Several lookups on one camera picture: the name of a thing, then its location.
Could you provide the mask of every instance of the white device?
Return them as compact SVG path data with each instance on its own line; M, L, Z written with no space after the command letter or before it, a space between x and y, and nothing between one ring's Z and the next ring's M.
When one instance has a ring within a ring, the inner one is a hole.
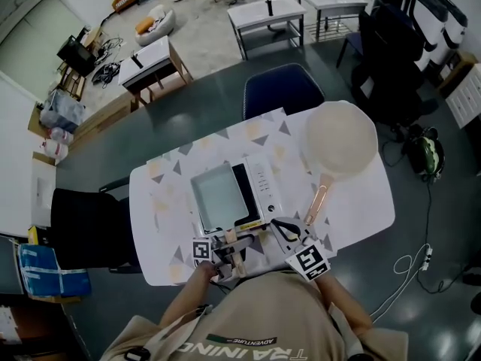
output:
M230 162L249 215L235 222L235 231L245 232L283 216L279 190L266 155L259 153ZM205 229L198 218L199 237L223 236L221 229Z

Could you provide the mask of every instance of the concrete floor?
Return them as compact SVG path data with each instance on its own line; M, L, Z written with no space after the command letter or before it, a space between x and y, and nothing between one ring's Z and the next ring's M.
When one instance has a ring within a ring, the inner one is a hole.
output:
M298 62L310 71L327 100L353 101L347 82L358 59L348 49L337 70L335 61L341 44L332 41L273 53L197 80L136 111L69 155L57 168L57 186L97 191L148 159L239 122L245 81L276 65ZM432 187L428 241L434 252L429 269L422 273L425 286L434 290L440 281L449 284L481 247L481 186L475 176L476 162L467 136L457 127L445 101L429 85L422 88L421 94L438 99L440 108L419 123L437 127L446 153L443 177ZM378 126L380 145L387 133L385 126ZM391 161L398 156L399 148L394 145L386 151ZM403 282L402 275L392 272L395 260L408 253L414 255L425 239L425 184L413 173L407 159L393 168L386 167L386 171L395 204L395 222L388 229L340 250L331 261L333 274L367 311L376 310ZM90 269L89 276L92 295L80 304L66 305L65 312L77 327L92 360L101 356L132 315L159 320L180 290L151 287L140 274L113 275L107 269ZM481 317L470 310L470 301L479 289L456 281L445 293L430 295L413 281L376 326L408 332L409 359L462 360L481 334ZM220 291L211 287L207 300L216 304L222 297Z
M103 25L109 38L120 36L124 39L124 45L114 50L106 62L119 62L130 56L133 50L140 50L141 47L135 42L135 26L153 7L163 4L166 8L175 10L176 27L169 38L195 79L237 64L242 59L227 15L229 3L233 1L217 0L216 3L214 0L150 0L139 6L133 5L121 14L112 16ZM256 0L237 0L237 5L254 1ZM315 10L307 5L305 7L308 9L304 20L306 25L315 23ZM306 44L311 41L307 35ZM90 81L92 76L93 74L87 79L81 102L95 113L123 94L125 89L116 84L117 78L105 89L102 89L101 84L93 86Z

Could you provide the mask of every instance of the table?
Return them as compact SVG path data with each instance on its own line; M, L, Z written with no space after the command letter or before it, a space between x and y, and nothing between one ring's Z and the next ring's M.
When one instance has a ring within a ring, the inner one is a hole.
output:
M266 113L174 149L133 170L129 197L132 232L142 272L153 286L181 284L194 271L190 251L197 207L189 179L244 154L265 153L288 217L304 217L320 170L305 153L302 130L312 110L289 117ZM365 172L330 190L314 229L329 256L391 226L392 194L379 154ZM244 261L249 276L283 265L286 255L267 229L254 232Z
M150 101L152 101L153 92L149 86L157 83L160 89L164 89L160 80L167 76L178 72L185 84L194 80L168 40L168 36L142 48L137 52L137 59L142 64L142 68L130 57L122 61L119 85L124 86L143 105L147 103L141 98L141 91L147 88L150 93Z
M317 10L316 41L319 41L321 18L325 18L325 28L328 27L329 17L343 16L345 19L357 18L365 9L367 2L364 0L305 0Z
M278 41L289 41L294 47L304 44L304 14L307 12L295 0L271 0L273 16L269 16L266 2L253 2L227 10L235 38L243 60L248 60L247 51ZM299 20L299 27L292 24ZM285 32L272 32L267 28L273 24Z

